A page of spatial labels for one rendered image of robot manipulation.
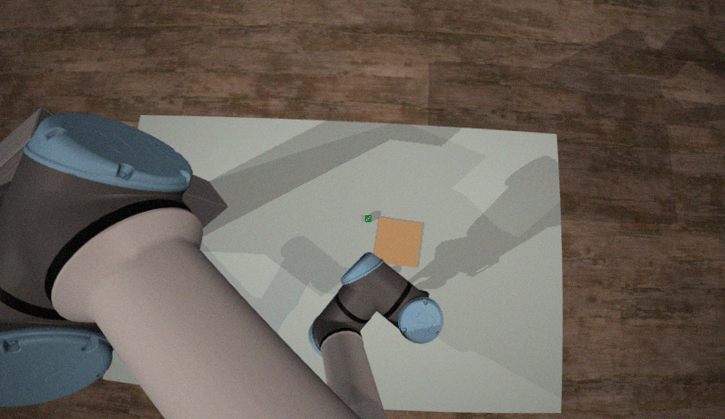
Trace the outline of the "orange flat mat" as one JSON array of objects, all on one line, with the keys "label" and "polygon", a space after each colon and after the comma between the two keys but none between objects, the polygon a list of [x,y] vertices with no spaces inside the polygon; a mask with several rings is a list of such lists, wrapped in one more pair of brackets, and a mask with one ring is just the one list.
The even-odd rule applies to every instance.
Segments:
[{"label": "orange flat mat", "polygon": [[374,254],[387,264],[417,268],[422,226],[379,217]]}]

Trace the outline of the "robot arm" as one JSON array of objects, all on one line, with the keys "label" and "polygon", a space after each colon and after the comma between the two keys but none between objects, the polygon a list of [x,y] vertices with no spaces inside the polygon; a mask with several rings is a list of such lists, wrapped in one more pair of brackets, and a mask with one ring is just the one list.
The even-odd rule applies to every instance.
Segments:
[{"label": "robot arm", "polygon": [[114,349],[165,419],[386,419],[361,329],[379,312],[413,343],[441,332],[440,306],[366,252],[308,331],[327,385],[200,250],[180,153],[87,113],[45,118],[23,151],[0,186],[0,407],[87,388]]}]

